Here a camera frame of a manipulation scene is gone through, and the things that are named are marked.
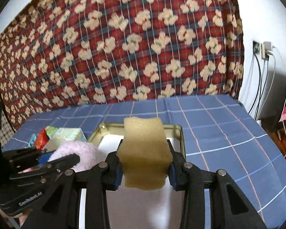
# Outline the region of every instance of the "snack package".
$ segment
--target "snack package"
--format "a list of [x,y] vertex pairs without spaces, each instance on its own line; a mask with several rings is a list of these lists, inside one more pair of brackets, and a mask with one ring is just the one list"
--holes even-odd
[[58,128],[54,126],[47,126],[45,129],[49,138],[51,138],[52,135],[58,130]]
[[81,142],[87,141],[82,129],[60,127],[51,134],[50,140],[44,149],[46,152],[55,151],[61,144],[68,140]]
[[43,147],[46,145],[46,143],[48,141],[49,141],[49,137],[48,137],[48,135],[46,133],[46,130],[42,129],[39,132],[39,134],[38,134],[38,136],[37,136],[37,138],[35,140],[35,147],[36,147],[36,149],[37,150],[42,150]]

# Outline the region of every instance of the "wall outlet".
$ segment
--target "wall outlet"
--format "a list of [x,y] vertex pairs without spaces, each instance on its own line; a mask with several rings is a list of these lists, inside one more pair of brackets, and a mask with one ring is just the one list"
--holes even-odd
[[258,43],[257,41],[253,41],[253,52],[256,55],[260,54],[260,43]]
[[268,58],[266,57],[265,45],[261,44],[261,48],[262,48],[262,60],[267,60]]

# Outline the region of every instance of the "power adapter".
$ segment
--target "power adapter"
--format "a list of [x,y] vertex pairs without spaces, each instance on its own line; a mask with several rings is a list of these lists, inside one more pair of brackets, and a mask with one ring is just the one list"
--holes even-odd
[[270,51],[272,52],[273,50],[273,45],[270,41],[265,41],[264,42],[264,46],[265,46],[265,51]]

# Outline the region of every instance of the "black cable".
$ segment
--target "black cable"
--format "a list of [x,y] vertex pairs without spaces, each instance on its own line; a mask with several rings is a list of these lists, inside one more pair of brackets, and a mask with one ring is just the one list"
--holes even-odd
[[262,91],[262,95],[261,97],[263,96],[263,93],[264,93],[264,90],[265,90],[265,87],[266,87],[266,82],[267,82],[267,78],[268,78],[268,70],[269,70],[269,56],[268,56],[268,60],[267,60],[267,74],[266,74],[266,80],[264,82],[264,87],[263,87],[263,91]]
[[258,80],[257,93],[256,93],[256,96],[255,96],[254,102],[253,102],[253,104],[252,104],[252,107],[251,107],[250,110],[249,110],[249,114],[251,113],[251,111],[252,111],[252,109],[253,109],[253,107],[254,107],[254,104],[255,104],[255,102],[256,102],[256,100],[257,100],[258,91],[259,91],[259,86],[260,86],[260,78],[259,78],[259,80]]
[[260,68],[260,64],[259,64],[258,58],[257,58],[255,53],[254,53],[254,56],[255,56],[255,58],[257,60],[258,69],[259,69],[259,80],[260,80],[259,101],[258,101],[258,104],[257,104],[257,107],[256,107],[256,111],[255,111],[255,115],[254,115],[254,119],[256,120],[257,119],[257,112],[258,112],[258,109],[259,109],[260,100],[262,99],[262,72],[261,72],[261,68]]

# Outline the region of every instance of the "yellow sponge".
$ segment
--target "yellow sponge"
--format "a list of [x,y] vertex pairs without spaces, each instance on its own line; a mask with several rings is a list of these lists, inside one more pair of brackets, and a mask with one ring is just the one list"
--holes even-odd
[[124,139],[117,150],[125,186],[142,190],[161,189],[173,161],[160,118],[124,119]]

